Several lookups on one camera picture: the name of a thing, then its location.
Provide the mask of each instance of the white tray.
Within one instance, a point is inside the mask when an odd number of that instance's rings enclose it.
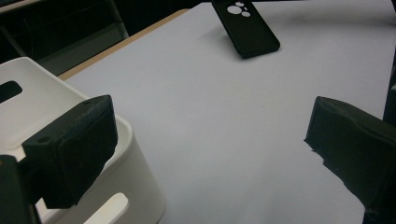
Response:
[[[21,86],[22,93],[0,104],[0,154],[20,161],[25,156],[23,141],[88,97],[29,58],[0,64],[0,85],[11,80]],[[70,209],[50,210],[40,200],[36,207],[43,223],[84,222],[119,192],[133,205],[119,223],[158,222],[164,208],[163,196],[134,140],[131,125],[118,115],[116,123],[119,142],[95,183]]]

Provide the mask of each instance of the wooden table edge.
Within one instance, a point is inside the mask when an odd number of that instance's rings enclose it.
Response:
[[[97,63],[99,61],[101,61],[102,59],[104,59],[105,57],[107,57],[108,55],[114,53],[115,51],[122,49],[123,47],[131,44],[132,42],[136,41],[138,38],[150,33],[151,31],[161,27],[162,25],[166,24],[167,22],[173,20],[174,18],[180,16],[181,14],[185,13],[186,11],[188,11],[188,9],[181,9],[171,15],[169,15],[168,17],[157,21],[156,23],[150,25],[149,27],[147,27],[146,29],[131,35],[130,37],[122,40],[120,43],[114,45],[113,47],[110,47],[109,49],[106,49],[98,54],[96,54],[95,56],[91,57],[90,59],[88,59],[87,61],[80,63],[79,65],[67,70],[66,72],[60,74],[58,76],[59,79],[61,80],[67,80],[68,78],[74,76],[75,74],[79,73],[80,71],[86,69],[87,67],[93,65],[94,63]]]

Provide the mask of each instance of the black gripper pad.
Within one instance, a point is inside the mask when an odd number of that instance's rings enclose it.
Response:
[[[305,142],[366,212],[396,216],[396,128],[353,105],[318,97]]]
[[[23,142],[48,208],[69,208],[101,173],[118,142],[109,95],[84,101]]]

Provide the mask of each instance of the black object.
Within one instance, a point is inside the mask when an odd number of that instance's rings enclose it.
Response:
[[[0,223],[39,223],[32,204],[41,197],[48,208],[77,204],[117,142],[111,97],[105,95],[76,105],[23,142],[22,161],[0,156]]]
[[[279,50],[279,41],[250,1],[212,0],[212,5],[243,58]]]
[[[73,107],[22,147],[42,176],[48,208],[77,204],[111,158],[118,136],[110,96]]]
[[[14,157],[0,155],[0,223],[40,223]]]
[[[396,220],[396,128],[353,105],[318,97],[305,142],[370,218]]]

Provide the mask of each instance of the white container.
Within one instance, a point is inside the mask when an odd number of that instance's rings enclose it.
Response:
[[[0,64],[0,85],[15,81],[22,93],[0,104],[0,154],[24,157],[21,143],[88,99],[29,58]],[[128,199],[117,223],[157,223],[163,214],[164,198],[134,139],[128,121],[116,115],[119,142],[113,157],[84,194],[70,209],[47,209],[43,201],[37,210],[43,223],[83,223],[113,195]]]

